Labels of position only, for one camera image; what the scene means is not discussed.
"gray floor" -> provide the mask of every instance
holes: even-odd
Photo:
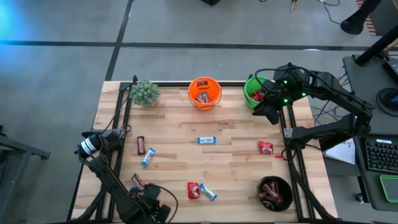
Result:
[[[342,32],[328,21],[317,0],[135,0],[124,42],[369,46],[378,37]],[[0,40],[114,42],[127,0],[24,0],[0,4]],[[342,21],[357,9],[355,0],[329,7]],[[0,124],[10,138],[51,151],[47,161],[32,159],[14,202],[13,217],[30,223],[67,217],[80,165],[73,154],[96,113],[112,47],[32,47],[0,45]],[[122,48],[112,80],[191,80],[208,75],[245,80],[259,68],[287,62],[344,74],[341,58],[358,52],[311,50]],[[313,106],[325,102],[311,100]],[[355,178],[331,177],[339,217],[394,222],[398,213],[360,205]]]

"red package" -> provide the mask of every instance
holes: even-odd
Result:
[[[261,154],[272,155],[274,153],[274,145],[269,142],[259,141],[259,152]]]
[[[200,188],[198,183],[188,182],[188,199],[198,199],[200,197]]]

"wooden table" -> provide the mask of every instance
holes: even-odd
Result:
[[[119,84],[104,83],[93,126],[95,129],[103,129],[111,120]],[[297,126],[313,126],[307,98],[295,102],[294,112]],[[241,87],[223,87],[222,100],[209,111],[199,111],[191,105],[187,87],[161,87],[160,98],[153,108],[132,105],[129,124],[132,131],[126,137],[120,179],[129,189],[132,187],[131,177],[137,173],[144,182],[171,190],[179,200],[173,222],[297,220],[294,203],[287,211],[276,213],[268,211],[256,199],[256,186],[260,179],[276,175],[290,184],[290,175],[286,161],[258,153],[258,141],[273,143],[275,155],[282,152],[281,127],[279,124],[271,125],[265,117],[252,116],[245,105]],[[156,149],[147,168],[141,165],[143,156],[137,155],[137,136],[145,136],[146,149]],[[198,145],[199,136],[216,136],[217,144]],[[303,156],[311,190],[329,213],[337,216],[322,153],[307,147]],[[187,182],[204,183],[218,198],[214,202],[204,196],[188,200]],[[84,212],[100,185],[94,173],[84,167],[72,218]],[[302,192],[300,197],[307,217]],[[175,202],[167,193],[162,192],[160,200],[174,210]],[[117,212],[114,221],[120,221]]]

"green bucket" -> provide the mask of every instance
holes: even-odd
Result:
[[[267,80],[266,77],[260,77],[260,76],[257,76],[257,77],[261,83],[264,83],[265,80]],[[246,98],[246,104],[252,110],[254,107],[256,107],[259,104],[259,102],[250,98],[249,93],[255,93],[260,88],[261,88],[261,85],[259,82],[257,82],[255,77],[249,78],[243,86],[243,93],[244,93],[244,97]]]

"succulent plant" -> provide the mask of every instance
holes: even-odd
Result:
[[[148,80],[133,85],[130,91],[133,103],[145,107],[153,106],[159,95],[159,87]]]

